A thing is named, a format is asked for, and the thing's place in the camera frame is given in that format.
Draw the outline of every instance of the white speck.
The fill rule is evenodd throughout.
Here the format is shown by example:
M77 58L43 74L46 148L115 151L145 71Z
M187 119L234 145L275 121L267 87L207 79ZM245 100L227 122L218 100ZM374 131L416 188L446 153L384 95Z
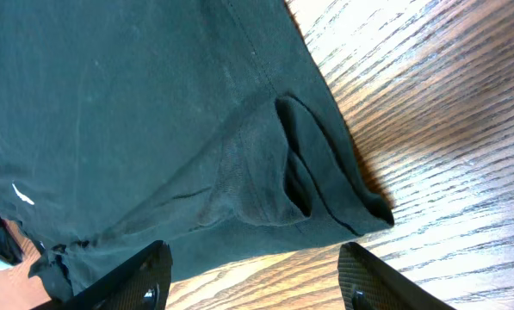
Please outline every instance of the white speck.
M22 194L22 192L20 192L19 190L17 190L17 187L15 186L15 184L12 183L12 187L14 188L14 191L15 191L15 194L21 199L23 200L24 202L30 204L31 206L34 206L34 202L31 200L31 198L25 196L24 194Z

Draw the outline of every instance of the t-shirt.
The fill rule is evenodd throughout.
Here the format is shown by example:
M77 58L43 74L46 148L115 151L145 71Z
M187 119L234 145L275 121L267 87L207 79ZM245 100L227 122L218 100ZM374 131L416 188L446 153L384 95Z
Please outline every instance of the t-shirt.
M393 224L282 0L0 1L0 214L51 296Z

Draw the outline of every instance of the wooden surface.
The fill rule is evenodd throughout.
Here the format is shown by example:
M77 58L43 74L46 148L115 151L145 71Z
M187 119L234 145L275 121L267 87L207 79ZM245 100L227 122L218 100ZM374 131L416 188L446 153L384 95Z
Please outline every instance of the wooden surface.
M9 224L25 253L25 259L13 269L0 271L0 309L31 309L50 300L40 278L28 278L30 265L40 255L31 241L19 233L15 223Z
M394 207L358 241L453 307L514 309L514 1L288 6ZM167 309L342 309L337 259L232 263L173 283Z

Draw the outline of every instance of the wooden table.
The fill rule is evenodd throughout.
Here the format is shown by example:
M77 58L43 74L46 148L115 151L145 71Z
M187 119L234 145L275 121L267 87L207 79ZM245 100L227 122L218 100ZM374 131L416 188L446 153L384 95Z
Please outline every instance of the wooden table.
M394 207L395 228L357 241L456 308L514 309L514 1L288 6ZM343 309L338 247L173 283L167 309Z

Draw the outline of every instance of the seam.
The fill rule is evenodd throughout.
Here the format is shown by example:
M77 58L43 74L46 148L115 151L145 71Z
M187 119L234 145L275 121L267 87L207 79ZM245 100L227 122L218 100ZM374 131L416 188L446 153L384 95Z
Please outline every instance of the seam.
M241 145L243 145L243 139L242 137L240 136L240 133L238 132L238 134L236 134L236 140L239 141L239 143ZM270 223L270 217L268 215L268 212L267 210L264 208L263 206L263 203L260 199L260 196L257 194L257 190L255 189L255 182L253 180L253 175L251 174L251 169L249 169L249 165L247 164L247 157L245 156L245 150L243 147L240 147L239 151L242 153L241 155L241 162L242 162L242 165L243 165L243 169L247 172L247 174L249 175L249 186L250 186L250 191L251 191L251 194L252 196L254 197L257 205L258 205L258 211L259 213L261 214L261 216L263 216L263 218L265 218L267 221L268 221L268 224Z
M243 32L245 39L251 46L251 50L252 50L252 54L253 54L253 58L254 58L253 60L256 62L258 72L261 73L262 75L264 75L264 77L268 81L268 84L270 85L272 90L276 93L276 95L278 95L279 93L278 93L276 87L274 86L274 84L272 83L272 79L269 77L268 72L266 72L263 62L261 61L260 57L258 56L257 49L255 48L255 46L253 45L253 42L251 41L251 38L247 34L247 31L245 30L245 26L241 22L241 18L239 18L238 12L236 12L236 10L232 4L232 1L230 1L230 0L226 0L226 1L227 1L228 5L230 6L230 8L232 9L232 14L236 17L237 23L238 23L239 27L241 28L241 31Z

